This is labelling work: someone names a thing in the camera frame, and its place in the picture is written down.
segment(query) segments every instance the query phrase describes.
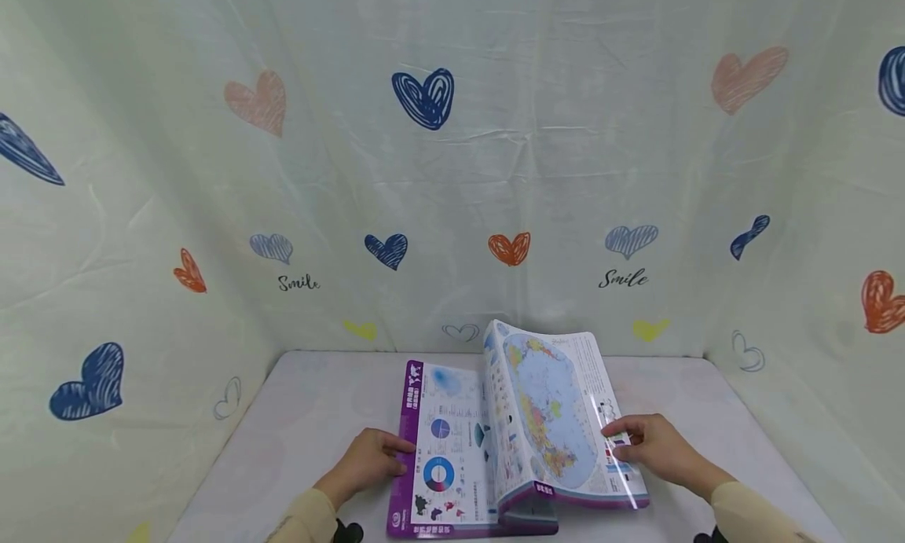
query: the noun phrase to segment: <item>white tabletop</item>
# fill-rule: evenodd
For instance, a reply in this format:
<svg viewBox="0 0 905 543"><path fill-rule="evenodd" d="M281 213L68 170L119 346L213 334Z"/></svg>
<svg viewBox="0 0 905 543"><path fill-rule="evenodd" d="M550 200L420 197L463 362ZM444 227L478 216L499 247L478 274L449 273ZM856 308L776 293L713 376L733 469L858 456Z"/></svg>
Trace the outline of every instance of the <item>white tabletop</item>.
<svg viewBox="0 0 905 543"><path fill-rule="evenodd" d="M286 353L169 543L262 543L293 497L314 484L362 428L398 429L401 377L410 358L460 369L482 362L478 354ZM607 358L606 367L624 413L665 414L701 453L824 543L844 541L713 365L699 358ZM713 531L706 502L647 473L644 479L649 508L560 508L555 537L691 543L697 533ZM375 490L346 504L339 517L362 525L365 543L387 541L388 502L388 490Z"/></svg>

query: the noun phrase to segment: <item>black object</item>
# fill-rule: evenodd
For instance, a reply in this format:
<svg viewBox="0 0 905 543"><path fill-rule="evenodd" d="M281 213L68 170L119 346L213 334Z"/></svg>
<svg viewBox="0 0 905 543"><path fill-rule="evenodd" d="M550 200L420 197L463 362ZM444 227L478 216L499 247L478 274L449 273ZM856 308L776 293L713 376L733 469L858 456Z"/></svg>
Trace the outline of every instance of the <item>black object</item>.
<svg viewBox="0 0 905 543"><path fill-rule="evenodd" d="M707 535L707 533L698 533L698 535L694 536L694 541L692 543L728 543L726 538L723 537L723 534L720 532L720 528L715 526L713 528L713 535Z"/></svg>
<svg viewBox="0 0 905 543"><path fill-rule="evenodd" d="M351 523L349 526L343 525L342 521L337 519L337 530L333 534L333 543L361 543L365 538L365 531L357 523Z"/></svg>

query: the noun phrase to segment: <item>donut chart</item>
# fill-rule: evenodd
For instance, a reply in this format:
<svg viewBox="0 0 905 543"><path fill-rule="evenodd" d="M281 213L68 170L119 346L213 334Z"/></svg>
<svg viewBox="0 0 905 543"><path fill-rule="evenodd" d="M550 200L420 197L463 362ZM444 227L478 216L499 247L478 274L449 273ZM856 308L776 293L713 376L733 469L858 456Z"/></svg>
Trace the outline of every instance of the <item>donut chart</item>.
<svg viewBox="0 0 905 543"><path fill-rule="evenodd" d="M434 471L442 469L442 479L435 479ZM453 487L455 471L450 461L442 457L434 457L424 465L424 484L435 492L443 492Z"/></svg>

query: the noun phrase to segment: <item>hand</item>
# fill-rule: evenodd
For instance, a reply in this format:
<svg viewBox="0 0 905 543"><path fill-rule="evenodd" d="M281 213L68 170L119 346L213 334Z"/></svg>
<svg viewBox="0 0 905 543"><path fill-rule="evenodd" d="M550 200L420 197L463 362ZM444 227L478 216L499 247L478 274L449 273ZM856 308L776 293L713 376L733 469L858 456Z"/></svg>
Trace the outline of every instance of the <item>hand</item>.
<svg viewBox="0 0 905 543"><path fill-rule="evenodd" d="M358 492L388 477L405 474L405 465L395 460L395 455L413 450L415 446L400 437L380 429L364 429L337 465L317 481L314 488L324 492L333 508L339 509Z"/></svg>
<svg viewBox="0 0 905 543"><path fill-rule="evenodd" d="M607 437L621 432L627 432L632 445L615 448L615 458L643 464L659 478L684 486L708 502L720 484L735 481L730 473L705 459L690 446L660 413L653 416L625 416L602 430Z"/></svg>

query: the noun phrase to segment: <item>beige sleeve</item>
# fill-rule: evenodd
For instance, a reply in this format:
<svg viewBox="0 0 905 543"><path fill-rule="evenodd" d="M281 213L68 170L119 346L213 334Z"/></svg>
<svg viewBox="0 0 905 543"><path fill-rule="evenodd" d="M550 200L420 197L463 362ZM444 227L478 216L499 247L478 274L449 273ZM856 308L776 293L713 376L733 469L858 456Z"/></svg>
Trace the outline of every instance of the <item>beige sleeve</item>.
<svg viewBox="0 0 905 543"><path fill-rule="evenodd" d="M330 543L337 530L337 512L320 490L298 496L264 543Z"/></svg>
<svg viewBox="0 0 905 543"><path fill-rule="evenodd" d="M740 482L727 482L710 497L716 526L730 543L819 543L790 517Z"/></svg>

